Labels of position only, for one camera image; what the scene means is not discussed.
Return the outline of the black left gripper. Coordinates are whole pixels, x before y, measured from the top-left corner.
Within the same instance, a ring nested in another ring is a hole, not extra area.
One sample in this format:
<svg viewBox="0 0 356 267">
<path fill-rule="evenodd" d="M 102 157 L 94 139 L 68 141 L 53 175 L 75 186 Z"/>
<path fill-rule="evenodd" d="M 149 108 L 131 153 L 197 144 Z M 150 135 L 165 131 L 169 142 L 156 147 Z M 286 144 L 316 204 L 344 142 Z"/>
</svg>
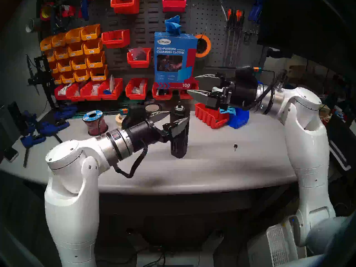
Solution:
<svg viewBox="0 0 356 267">
<path fill-rule="evenodd" d="M 129 139 L 129 151 L 135 153 L 151 144 L 157 142 L 167 143 L 173 137 L 181 134 L 189 118 L 180 118 L 173 122 L 163 124 L 163 129 L 159 129 L 155 123 L 164 119 L 170 114 L 170 111 L 157 111 L 149 116 L 149 121 L 143 121 L 135 126 L 126 129 Z"/>
</svg>

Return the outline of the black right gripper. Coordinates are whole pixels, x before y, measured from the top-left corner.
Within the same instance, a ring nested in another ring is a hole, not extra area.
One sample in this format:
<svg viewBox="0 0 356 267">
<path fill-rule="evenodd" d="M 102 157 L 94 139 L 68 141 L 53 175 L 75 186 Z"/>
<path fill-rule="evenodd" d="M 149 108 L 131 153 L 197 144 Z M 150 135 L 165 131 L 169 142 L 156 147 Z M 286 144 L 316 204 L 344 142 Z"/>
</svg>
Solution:
<svg viewBox="0 0 356 267">
<path fill-rule="evenodd" d="M 255 106 L 258 82 L 252 75 L 226 78 L 220 73 L 203 74 L 198 78 L 219 79 L 220 85 L 212 91 L 187 90 L 187 93 L 197 102 L 213 110 L 227 110 L 229 106 L 242 110 L 250 110 Z"/>
</svg>

